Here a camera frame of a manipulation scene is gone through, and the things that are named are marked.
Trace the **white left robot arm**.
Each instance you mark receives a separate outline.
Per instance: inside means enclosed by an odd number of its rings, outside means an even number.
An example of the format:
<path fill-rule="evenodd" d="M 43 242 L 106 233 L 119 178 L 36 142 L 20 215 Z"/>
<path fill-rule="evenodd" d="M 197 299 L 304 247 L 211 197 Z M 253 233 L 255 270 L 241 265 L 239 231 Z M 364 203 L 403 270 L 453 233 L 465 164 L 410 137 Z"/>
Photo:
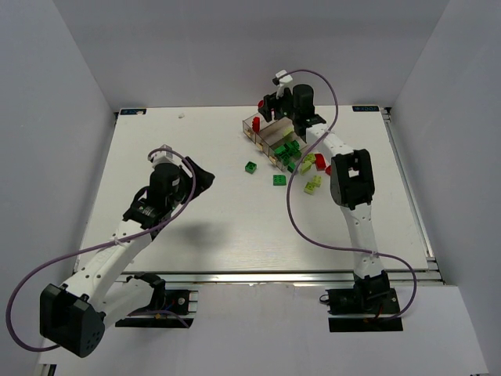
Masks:
<path fill-rule="evenodd" d="M 98 250 L 61 285 L 49 284 L 42 291 L 41 336 L 83 358 L 96 349 L 108 327 L 129 314 L 165 308 L 165 282 L 154 273 L 137 273 L 118 289 L 113 285 L 173 211 L 210 188 L 214 179 L 189 157 L 182 164 L 169 157 L 153 160 L 149 183 L 132 199 L 111 246 Z"/>

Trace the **red lego brick stack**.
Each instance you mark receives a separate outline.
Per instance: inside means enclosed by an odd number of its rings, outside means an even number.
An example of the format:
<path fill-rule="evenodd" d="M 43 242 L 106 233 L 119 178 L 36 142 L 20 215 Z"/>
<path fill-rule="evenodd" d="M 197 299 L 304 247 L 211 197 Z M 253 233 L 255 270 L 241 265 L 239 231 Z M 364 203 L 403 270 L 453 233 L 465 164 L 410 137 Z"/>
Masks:
<path fill-rule="evenodd" d="M 261 119 L 259 117 L 254 117 L 251 123 L 251 127 L 254 132 L 259 133 L 261 129 Z"/>

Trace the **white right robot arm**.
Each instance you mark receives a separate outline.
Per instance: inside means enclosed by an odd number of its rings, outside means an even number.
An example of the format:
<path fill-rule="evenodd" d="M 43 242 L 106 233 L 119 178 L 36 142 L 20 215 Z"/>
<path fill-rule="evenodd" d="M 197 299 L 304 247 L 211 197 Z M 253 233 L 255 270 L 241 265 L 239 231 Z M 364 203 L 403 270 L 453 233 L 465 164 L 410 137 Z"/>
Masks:
<path fill-rule="evenodd" d="M 266 121 L 288 118 L 294 132 L 308 146 L 330 159 L 330 195 L 341 208 L 354 255 L 355 304 L 364 311 L 378 309 L 388 296 L 390 283 L 377 254 L 371 211 L 375 183 L 371 156 L 366 149 L 354 149 L 327 127 L 315 111 L 310 85 L 273 80 L 277 90 L 265 96 L 258 112 Z"/>

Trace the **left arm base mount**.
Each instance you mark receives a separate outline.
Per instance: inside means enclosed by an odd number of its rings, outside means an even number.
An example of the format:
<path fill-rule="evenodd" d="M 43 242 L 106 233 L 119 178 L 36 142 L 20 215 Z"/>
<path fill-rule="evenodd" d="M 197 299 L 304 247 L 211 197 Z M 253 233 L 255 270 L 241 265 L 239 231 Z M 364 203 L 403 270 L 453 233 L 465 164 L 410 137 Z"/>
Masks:
<path fill-rule="evenodd" d="M 157 309 L 134 311 L 132 316 L 115 323 L 119 328 L 189 329 L 198 306 L 199 291 L 167 289 L 163 305 Z"/>

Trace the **green stepped lego brick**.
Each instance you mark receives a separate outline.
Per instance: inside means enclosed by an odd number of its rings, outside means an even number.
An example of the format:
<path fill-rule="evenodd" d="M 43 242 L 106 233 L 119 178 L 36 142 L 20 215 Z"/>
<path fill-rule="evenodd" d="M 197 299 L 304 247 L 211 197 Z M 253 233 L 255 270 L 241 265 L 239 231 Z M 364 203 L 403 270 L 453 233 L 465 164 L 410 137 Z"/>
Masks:
<path fill-rule="evenodd" d="M 286 146 L 290 154 L 295 154 L 301 149 L 301 145 L 297 140 L 286 143 Z"/>

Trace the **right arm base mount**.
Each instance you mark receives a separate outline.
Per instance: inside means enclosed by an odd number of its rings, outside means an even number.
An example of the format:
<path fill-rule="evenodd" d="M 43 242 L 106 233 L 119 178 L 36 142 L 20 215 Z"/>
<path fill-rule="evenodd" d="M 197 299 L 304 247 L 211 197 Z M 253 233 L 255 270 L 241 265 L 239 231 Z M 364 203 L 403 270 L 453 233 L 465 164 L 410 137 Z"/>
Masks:
<path fill-rule="evenodd" d="M 400 312 L 400 305 L 394 288 L 389 296 L 367 307 L 350 288 L 329 289 L 320 295 L 319 303 L 327 308 L 329 331 L 331 333 L 377 333 L 402 332 L 400 317 L 389 319 Z"/>

